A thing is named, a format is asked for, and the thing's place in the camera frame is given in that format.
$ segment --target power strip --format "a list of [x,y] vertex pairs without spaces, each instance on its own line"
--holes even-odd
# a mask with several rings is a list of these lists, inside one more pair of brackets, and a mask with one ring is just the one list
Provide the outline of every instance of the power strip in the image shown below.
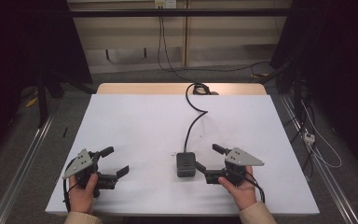
[[313,143],[315,143],[315,135],[311,133],[304,133],[303,137],[304,137],[304,142],[310,144],[310,146],[312,146]]
[[176,0],[155,0],[155,8],[176,8]]

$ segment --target black electrical cord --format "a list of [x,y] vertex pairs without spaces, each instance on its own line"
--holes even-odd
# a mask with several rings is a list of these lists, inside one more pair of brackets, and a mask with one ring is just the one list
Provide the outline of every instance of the black electrical cord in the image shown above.
[[286,126],[289,125],[290,123],[294,122],[295,119],[297,119],[297,117],[293,117],[292,119],[287,120],[286,122],[282,123],[282,126],[283,126],[283,127],[286,127]]
[[293,144],[295,142],[296,138],[298,138],[299,134],[301,133],[302,127],[300,128],[300,131],[296,132],[295,136],[292,137],[292,140],[290,140],[290,144]]
[[208,86],[206,86],[205,84],[202,84],[202,83],[192,83],[186,89],[186,100],[187,100],[187,102],[190,104],[191,107],[193,107],[193,109],[201,112],[201,114],[196,119],[193,120],[193,122],[191,123],[190,127],[188,128],[187,135],[186,135],[186,140],[185,140],[185,145],[184,145],[184,149],[183,149],[184,152],[187,151],[187,142],[188,142],[188,137],[190,136],[191,128],[193,128],[193,125],[197,122],[197,120],[199,120],[202,116],[204,116],[204,115],[206,115],[208,113],[208,111],[206,111],[206,110],[201,110],[201,109],[196,108],[193,104],[191,104],[190,100],[188,99],[188,90],[192,86],[198,87],[197,89],[194,88],[193,92],[194,91],[199,92],[198,89],[203,88],[204,91],[207,92],[206,94],[208,94],[208,93],[211,94],[210,91],[209,91]]
[[266,203],[266,195],[264,194],[264,190],[258,185],[257,180],[255,180],[255,177],[253,175],[251,175],[249,172],[246,172],[245,175],[240,175],[236,172],[230,172],[230,174],[236,175],[237,177],[242,178],[243,180],[251,183],[253,186],[255,186],[258,191],[260,192],[260,199],[263,203]]
[[[162,67],[161,62],[159,60],[159,52],[161,49],[161,38],[162,41],[164,43],[164,51],[165,51],[165,56],[167,58],[168,61],[168,65],[170,66],[170,69],[166,69],[164,67]],[[223,69],[223,70],[219,70],[219,69],[208,69],[208,68],[181,68],[181,69],[173,69],[172,65],[171,65],[171,61],[170,58],[168,57],[168,51],[167,51],[167,43],[165,40],[165,27],[164,27],[164,19],[162,17],[159,18],[159,41],[158,41],[158,66],[161,68],[161,70],[166,71],[166,72],[174,72],[179,78],[182,78],[184,80],[190,81],[190,82],[197,82],[195,80],[191,80],[190,78],[185,78],[180,76],[179,74],[177,74],[177,72],[180,71],[207,71],[207,72],[235,72],[235,71],[240,71],[240,70],[244,70],[247,68],[251,68],[252,69],[252,79],[249,81],[251,82],[254,78],[254,72],[253,72],[253,67],[257,64],[261,64],[261,63],[269,63],[269,62],[258,62],[258,63],[253,63],[251,65],[247,65],[244,67],[240,67],[240,68],[234,68],[234,69]]]
[[[308,103],[307,103],[307,107],[306,108],[309,108],[311,110],[311,114],[312,114],[312,117],[311,117],[311,120],[310,122],[312,122],[313,124],[315,123],[315,114],[313,112],[313,108],[312,106],[310,105],[310,99],[308,99]],[[311,128],[311,133],[313,134],[313,136],[315,137],[315,142],[313,143],[313,145],[311,146],[312,147],[312,150],[311,151],[308,151],[307,150],[307,144],[305,142],[304,143],[304,147],[305,149],[307,150],[308,152],[308,157],[306,158],[306,161],[304,162],[304,164],[302,165],[302,171],[304,172],[305,169],[307,168],[307,165],[308,163],[310,162],[310,177],[313,176],[313,162],[311,161],[312,160],[312,154],[313,154],[313,151],[315,151],[315,147],[316,147],[316,134],[315,134],[315,129],[312,127]]]
[[[68,165],[66,166],[65,171],[68,170],[68,168],[72,165],[72,162],[74,162],[74,160],[75,160],[75,159],[72,159],[72,160],[68,163]],[[63,180],[62,183],[63,183],[63,201],[65,202],[66,210],[67,210],[68,212],[70,212],[70,211],[71,211],[71,202],[70,202],[70,200],[69,200],[69,191],[70,191],[74,186],[76,186],[77,183],[76,183],[75,185],[73,185],[71,188],[69,188],[69,190],[66,190],[66,180]]]

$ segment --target gray floor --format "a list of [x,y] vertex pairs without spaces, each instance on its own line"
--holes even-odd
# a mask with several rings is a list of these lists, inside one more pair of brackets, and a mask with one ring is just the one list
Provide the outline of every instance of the gray floor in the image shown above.
[[[242,66],[215,66],[214,68],[228,69]],[[263,64],[254,68],[255,73],[268,73],[270,71],[271,68]],[[251,69],[229,73],[207,71],[181,72],[181,75],[185,77],[197,78],[197,80],[202,82],[248,82],[250,81],[251,74]],[[95,83],[91,87],[94,88],[102,82],[182,82],[182,80],[175,77],[172,73],[160,70],[100,74],[93,75],[93,79]],[[48,204],[49,196],[55,187],[54,182],[58,178],[71,145],[75,140],[76,132],[87,109],[90,96],[69,85],[62,85],[65,88],[63,99],[49,98],[48,100],[50,105],[54,105],[53,103],[59,104],[58,111],[54,116],[41,148],[35,156],[31,170],[21,186],[21,191],[11,207],[6,223],[64,222],[64,217],[56,217],[44,211]],[[277,94],[273,81],[266,85],[266,90],[277,108],[282,123],[290,120],[291,118],[282,104],[282,97]],[[18,167],[20,167],[21,161],[36,133],[38,125],[37,104],[26,107],[26,103],[27,101],[24,101],[21,104],[7,136],[0,145],[0,200],[6,192],[12,177],[16,174]],[[318,131],[334,146],[343,160],[342,167],[331,169],[331,172],[342,187],[343,192],[348,197],[358,216],[358,160],[352,156],[345,141],[333,133],[332,125],[328,118],[324,116],[323,110],[316,103],[313,104],[313,107],[316,114]],[[285,126],[285,130],[289,139],[296,133],[293,124]],[[325,143],[318,141],[317,146],[326,161],[334,164],[337,163],[337,157]],[[297,138],[293,143],[293,149],[298,161],[302,164],[307,157],[307,152],[300,138]],[[310,174],[310,166],[306,169],[305,174]],[[280,223],[346,223],[318,170],[314,169],[309,184],[321,214],[309,217],[276,217],[277,221]],[[120,223],[122,217],[104,217],[103,220],[105,220],[105,223]]]

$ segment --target human hand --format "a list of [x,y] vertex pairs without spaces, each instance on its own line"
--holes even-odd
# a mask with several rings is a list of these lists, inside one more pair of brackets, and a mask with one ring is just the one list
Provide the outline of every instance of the human hand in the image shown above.
[[86,188],[82,189],[76,184],[76,178],[74,175],[69,177],[69,186],[74,186],[69,191],[72,212],[92,214],[92,204],[94,200],[92,192],[94,191],[97,182],[98,176],[96,174],[92,174]]
[[[246,166],[246,172],[248,173],[246,174],[246,177],[252,180],[252,166]],[[219,177],[218,181],[232,195],[235,204],[240,210],[243,210],[256,203],[255,186],[248,181],[243,181],[243,183],[237,187],[231,184],[231,182],[229,182],[224,177]]]

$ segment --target black curtain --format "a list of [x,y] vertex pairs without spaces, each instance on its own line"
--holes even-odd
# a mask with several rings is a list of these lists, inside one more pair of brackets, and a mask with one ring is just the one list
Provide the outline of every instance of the black curtain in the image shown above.
[[[328,9],[323,14],[322,29],[300,62],[300,70],[314,99],[358,159],[358,1],[325,3]],[[308,22],[286,23],[273,65],[282,64],[293,48],[290,41],[296,43]]]
[[49,76],[52,69],[77,82],[91,82],[72,18],[50,17],[51,10],[69,8],[65,0],[0,1],[0,141],[21,90],[35,86],[37,74],[58,82]]

